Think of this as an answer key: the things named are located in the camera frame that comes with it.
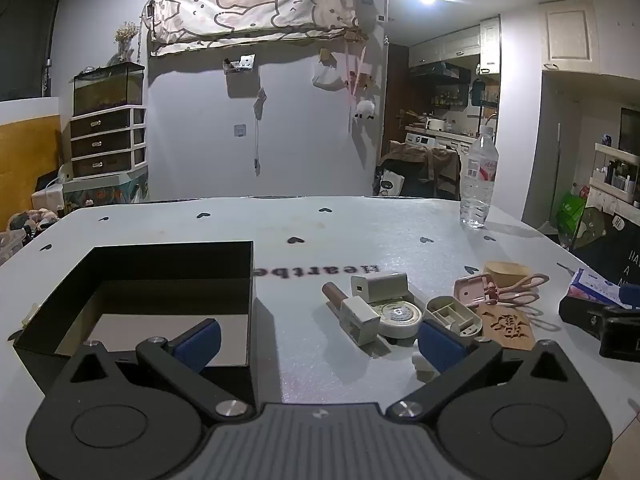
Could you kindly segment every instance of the yellow panel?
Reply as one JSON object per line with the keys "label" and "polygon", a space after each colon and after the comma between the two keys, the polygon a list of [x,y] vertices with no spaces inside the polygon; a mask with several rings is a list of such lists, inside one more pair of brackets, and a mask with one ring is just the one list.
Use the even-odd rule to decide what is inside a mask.
{"label": "yellow panel", "polygon": [[0,126],[0,231],[11,215],[31,209],[38,177],[58,168],[60,116]]}

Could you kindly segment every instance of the white table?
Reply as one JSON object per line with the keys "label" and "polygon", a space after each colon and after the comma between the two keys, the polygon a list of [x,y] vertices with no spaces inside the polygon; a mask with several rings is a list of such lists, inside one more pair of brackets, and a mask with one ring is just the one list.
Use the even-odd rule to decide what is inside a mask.
{"label": "white table", "polygon": [[[487,230],[463,231],[458,207],[420,199],[212,198],[74,212],[0,268],[0,475],[37,478],[24,434],[42,400],[6,338],[94,245],[254,240],[255,267],[269,271],[256,278],[257,295],[273,316],[277,345],[277,352],[265,350],[258,365],[261,400],[377,401],[383,410],[422,385],[410,360],[413,349],[395,348],[376,358],[363,353],[338,327],[322,284],[332,280],[349,290],[345,267],[378,266],[405,271],[427,295],[439,296],[468,275],[465,266],[482,269],[486,260],[526,264],[551,277],[533,305],[546,324],[534,326],[536,338],[560,343],[619,436],[636,416],[632,406],[640,404],[640,364],[601,358],[599,341],[560,320],[558,302],[571,276],[558,262],[577,269],[580,261],[497,208]],[[210,216],[197,219],[202,212]],[[105,216],[108,221],[98,222]],[[290,237],[304,243],[288,244]],[[39,250],[47,244],[50,250]],[[337,267],[339,273],[328,275],[323,267],[331,272]],[[289,277],[274,275],[273,269],[289,269]]]}

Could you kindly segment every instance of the stuffed toy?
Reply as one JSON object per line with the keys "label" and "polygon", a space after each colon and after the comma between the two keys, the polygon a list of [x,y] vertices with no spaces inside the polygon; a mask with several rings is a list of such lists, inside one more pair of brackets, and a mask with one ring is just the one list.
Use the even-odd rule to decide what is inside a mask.
{"label": "stuffed toy", "polygon": [[362,99],[356,106],[356,119],[374,119],[376,113],[376,105],[373,101]]}

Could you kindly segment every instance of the fish tank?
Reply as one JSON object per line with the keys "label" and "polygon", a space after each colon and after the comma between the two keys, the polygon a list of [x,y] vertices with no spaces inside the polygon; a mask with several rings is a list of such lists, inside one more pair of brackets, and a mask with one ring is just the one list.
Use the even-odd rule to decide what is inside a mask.
{"label": "fish tank", "polygon": [[142,104],[145,67],[118,63],[74,78],[74,117],[123,105]]}

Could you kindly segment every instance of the open black box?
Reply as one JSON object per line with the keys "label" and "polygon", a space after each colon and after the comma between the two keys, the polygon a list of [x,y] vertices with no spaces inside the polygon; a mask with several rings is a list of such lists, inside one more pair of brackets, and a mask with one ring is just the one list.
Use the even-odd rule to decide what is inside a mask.
{"label": "open black box", "polygon": [[101,340],[129,381],[145,384],[137,343],[170,340],[213,317],[222,347],[201,375],[255,406],[253,268],[252,242],[93,248],[42,304],[15,351],[44,394],[87,339]]}

